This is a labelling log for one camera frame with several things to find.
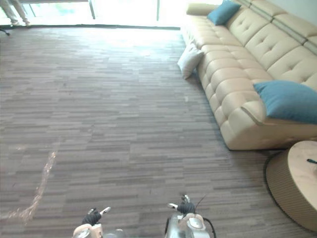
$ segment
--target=sofa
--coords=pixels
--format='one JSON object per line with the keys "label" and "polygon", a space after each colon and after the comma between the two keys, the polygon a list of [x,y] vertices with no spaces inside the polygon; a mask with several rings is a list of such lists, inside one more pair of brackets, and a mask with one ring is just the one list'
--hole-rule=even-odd
{"label": "sofa", "polygon": [[185,43],[204,52],[197,73],[227,147],[316,141],[317,124],[268,117],[254,84],[290,80],[317,91],[317,26],[265,0],[232,1],[241,7],[225,25],[207,19],[216,5],[190,3],[181,26]]}

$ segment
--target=wall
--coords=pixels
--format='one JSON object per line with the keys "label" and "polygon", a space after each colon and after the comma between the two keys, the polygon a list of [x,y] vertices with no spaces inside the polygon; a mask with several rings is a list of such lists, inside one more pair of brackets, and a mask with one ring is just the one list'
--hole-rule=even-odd
{"label": "wall", "polygon": [[317,0],[267,0],[317,26]]}

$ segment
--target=cable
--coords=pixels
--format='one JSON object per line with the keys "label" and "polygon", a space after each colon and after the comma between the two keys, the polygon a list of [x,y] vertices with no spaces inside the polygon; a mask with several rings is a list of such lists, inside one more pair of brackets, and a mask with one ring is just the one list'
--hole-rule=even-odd
{"label": "cable", "polygon": [[211,221],[210,221],[208,218],[206,218],[206,217],[203,217],[203,220],[206,221],[206,222],[208,222],[208,223],[210,224],[211,229],[212,229],[212,233],[213,233],[213,238],[216,238],[216,237],[217,237],[217,236],[216,236],[216,231],[214,230]]}

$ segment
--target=throw pillow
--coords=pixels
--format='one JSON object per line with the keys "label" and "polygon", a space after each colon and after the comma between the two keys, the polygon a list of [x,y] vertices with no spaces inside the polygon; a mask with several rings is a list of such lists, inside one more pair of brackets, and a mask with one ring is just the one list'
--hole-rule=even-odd
{"label": "throw pillow", "polygon": [[225,25],[227,21],[239,10],[240,4],[224,1],[219,7],[211,11],[207,18],[216,26]]}
{"label": "throw pillow", "polygon": [[317,124],[317,92],[300,83],[274,80],[254,84],[271,118]]}
{"label": "throw pillow", "polygon": [[203,56],[204,52],[198,50],[194,43],[188,44],[177,63],[184,79],[193,73]]}

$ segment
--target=pants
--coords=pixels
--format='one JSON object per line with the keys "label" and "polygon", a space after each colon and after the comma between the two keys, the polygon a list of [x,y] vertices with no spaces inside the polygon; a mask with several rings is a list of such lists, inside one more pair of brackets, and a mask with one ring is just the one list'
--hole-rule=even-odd
{"label": "pants", "polygon": [[[11,2],[12,2],[12,5],[15,7],[16,11],[19,13],[19,15],[22,18],[22,20],[24,22],[27,21],[28,18],[26,17],[24,9],[23,9],[21,3],[19,2],[19,0],[11,0]],[[8,0],[0,0],[0,6],[4,10],[4,12],[7,15],[7,17],[10,18],[12,23],[18,21],[18,18],[14,14],[14,12],[12,11]]]}

